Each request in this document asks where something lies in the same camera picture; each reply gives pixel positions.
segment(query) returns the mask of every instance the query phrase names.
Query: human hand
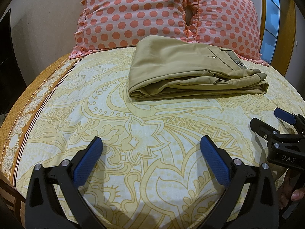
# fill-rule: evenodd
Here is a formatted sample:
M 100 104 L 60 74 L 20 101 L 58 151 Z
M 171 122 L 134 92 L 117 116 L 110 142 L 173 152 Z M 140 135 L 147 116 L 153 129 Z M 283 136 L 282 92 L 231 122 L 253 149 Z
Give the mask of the human hand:
M 305 187 L 296 189 L 292 193 L 293 187 L 290 185 L 289 180 L 295 175 L 297 175 L 296 172 L 292 172 L 290 169 L 287 170 L 284 181 L 277 190 L 281 210 L 288 205 L 289 199 L 292 201 L 299 201 L 302 200 L 305 195 Z

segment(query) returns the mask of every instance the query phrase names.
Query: bedsheet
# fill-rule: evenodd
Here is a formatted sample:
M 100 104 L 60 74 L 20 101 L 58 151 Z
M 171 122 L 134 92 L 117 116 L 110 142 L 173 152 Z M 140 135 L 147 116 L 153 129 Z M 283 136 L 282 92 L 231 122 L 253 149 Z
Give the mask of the bedsheet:
M 35 164 L 58 165 L 99 136 L 102 156 L 79 190 L 107 228 L 193 228 L 224 191 L 200 152 L 200 138 L 209 135 L 232 157 L 258 166 L 268 148 L 251 131 L 251 118 L 292 133 L 273 111 L 280 107 L 304 115 L 305 102 L 274 68 L 244 60 L 248 68 L 267 74 L 265 95 L 136 101 L 128 96 L 134 51 L 114 49 L 58 62 L 0 145 L 1 171 L 26 197 Z M 285 171 L 270 167 L 274 179 Z M 55 188 L 67 217 L 75 221 Z

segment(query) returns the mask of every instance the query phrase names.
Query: polka dot pillow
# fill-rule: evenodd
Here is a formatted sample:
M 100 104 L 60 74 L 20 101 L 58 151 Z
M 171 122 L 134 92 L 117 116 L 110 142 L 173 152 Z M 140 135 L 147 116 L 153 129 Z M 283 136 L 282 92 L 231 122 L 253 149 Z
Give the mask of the polka dot pillow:
M 136 45 L 148 35 L 188 41 L 186 0 L 82 0 L 70 58 Z
M 246 59 L 260 59 L 257 13 L 249 0 L 188 0 L 194 16 L 189 40 L 231 48 Z

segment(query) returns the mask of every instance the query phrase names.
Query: silver pin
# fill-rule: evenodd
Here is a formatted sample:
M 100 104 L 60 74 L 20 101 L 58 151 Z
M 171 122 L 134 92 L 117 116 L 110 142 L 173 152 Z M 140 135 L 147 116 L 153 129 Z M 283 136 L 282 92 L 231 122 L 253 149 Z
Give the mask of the silver pin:
M 242 164 L 242 161 L 239 158 L 234 159 L 233 162 L 234 162 L 235 165 L 241 165 Z
M 262 167 L 263 167 L 264 169 L 269 169 L 269 165 L 268 165 L 267 163 L 263 163 L 263 164 L 262 164 Z
M 36 164 L 34 167 L 35 170 L 40 170 L 40 168 L 41 168 L 41 164 Z
M 70 163 L 70 160 L 65 159 L 65 160 L 63 160 L 63 161 L 61 162 L 61 165 L 62 165 L 62 166 L 68 166 L 69 163 Z

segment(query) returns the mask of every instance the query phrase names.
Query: blue textured pad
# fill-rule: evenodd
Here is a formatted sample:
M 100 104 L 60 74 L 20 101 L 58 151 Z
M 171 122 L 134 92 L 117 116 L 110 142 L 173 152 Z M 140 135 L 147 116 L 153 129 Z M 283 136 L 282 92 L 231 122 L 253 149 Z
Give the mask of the blue textured pad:
M 203 136 L 200 141 L 200 150 L 211 167 L 218 183 L 227 188 L 231 181 L 230 170 L 212 144 L 214 143 L 211 143 L 207 136 Z
M 83 186 L 86 183 L 86 180 L 100 158 L 102 151 L 103 142 L 100 138 L 97 138 L 74 169 L 73 184 L 76 188 Z
M 290 125 L 293 125 L 296 123 L 296 120 L 294 118 L 294 115 L 292 115 L 291 113 L 288 113 L 286 112 L 285 110 L 283 109 L 280 109 L 280 108 L 276 108 L 274 109 L 274 115 L 283 120 L 283 121 L 286 121 L 287 123 L 289 123 Z

